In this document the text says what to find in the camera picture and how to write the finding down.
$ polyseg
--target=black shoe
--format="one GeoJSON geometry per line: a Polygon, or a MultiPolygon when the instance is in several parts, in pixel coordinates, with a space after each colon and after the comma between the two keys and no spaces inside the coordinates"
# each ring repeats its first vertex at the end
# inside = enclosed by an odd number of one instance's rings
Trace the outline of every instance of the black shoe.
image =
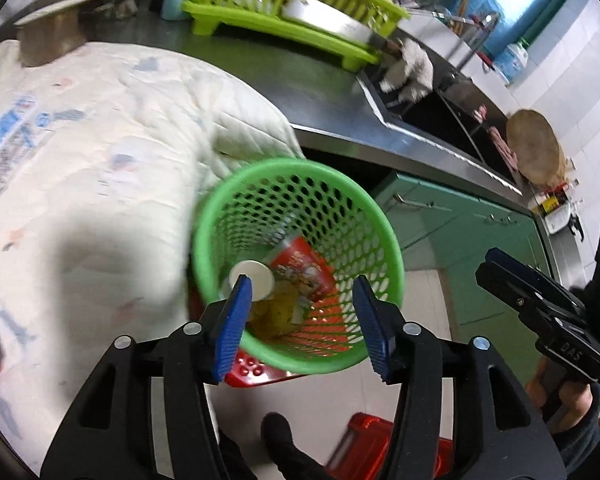
{"type": "Polygon", "coordinates": [[[265,415],[260,425],[260,434],[272,460],[275,460],[285,447],[294,445],[289,421],[279,413],[271,412],[265,415]]]}

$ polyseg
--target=mesh basket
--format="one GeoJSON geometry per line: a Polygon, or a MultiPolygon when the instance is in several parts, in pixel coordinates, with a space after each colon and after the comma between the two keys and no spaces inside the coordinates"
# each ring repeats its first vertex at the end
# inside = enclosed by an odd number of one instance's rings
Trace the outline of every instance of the mesh basket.
{"type": "Polygon", "coordinates": [[[274,158],[251,164],[220,184],[198,221],[193,266],[205,303],[219,298],[220,284],[261,240],[277,232],[301,232],[333,269],[336,291],[312,304],[301,328],[275,342],[247,330],[240,346],[268,365],[299,374],[344,370],[366,357],[353,309],[353,279],[368,277],[376,295],[400,304],[404,267],[398,241],[384,213],[349,177],[302,159],[274,158]]]}

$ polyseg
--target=lime green dish rack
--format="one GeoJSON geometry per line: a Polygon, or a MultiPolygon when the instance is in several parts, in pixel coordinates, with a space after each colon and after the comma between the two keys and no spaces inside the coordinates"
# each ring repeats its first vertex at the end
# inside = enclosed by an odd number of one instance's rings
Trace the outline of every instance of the lime green dish rack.
{"type": "MultiPolygon", "coordinates": [[[[195,18],[193,33],[210,36],[220,23],[250,28],[315,46],[342,56],[342,67],[355,72],[367,63],[377,64],[381,53],[369,46],[332,36],[280,18],[289,0],[188,0],[182,9],[195,18]]],[[[380,36],[391,34],[409,13],[387,0],[320,0],[368,26],[380,36]]]]}

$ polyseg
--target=green cabinet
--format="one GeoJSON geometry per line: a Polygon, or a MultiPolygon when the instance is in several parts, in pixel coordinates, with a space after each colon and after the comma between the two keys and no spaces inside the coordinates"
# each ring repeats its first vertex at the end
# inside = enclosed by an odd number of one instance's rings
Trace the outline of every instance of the green cabinet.
{"type": "Polygon", "coordinates": [[[516,376],[528,380],[538,361],[536,337],[512,308],[477,285],[475,271],[486,252],[498,247],[550,275],[533,218],[400,174],[383,183],[376,202],[397,235],[405,270],[438,269],[444,274],[454,339],[487,337],[516,376]]]}
{"type": "Polygon", "coordinates": [[[401,249],[449,223],[458,216],[464,201],[459,193],[405,175],[398,175],[376,197],[401,249]]]}

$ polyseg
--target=black pants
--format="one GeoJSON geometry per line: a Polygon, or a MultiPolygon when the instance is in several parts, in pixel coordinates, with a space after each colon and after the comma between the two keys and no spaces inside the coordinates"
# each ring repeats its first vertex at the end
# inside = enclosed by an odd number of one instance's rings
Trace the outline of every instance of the black pants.
{"type": "MultiPolygon", "coordinates": [[[[238,445],[220,432],[220,453],[231,480],[258,480],[247,466],[238,445]]],[[[324,467],[293,444],[280,446],[271,457],[285,480],[334,480],[324,467]]]]}

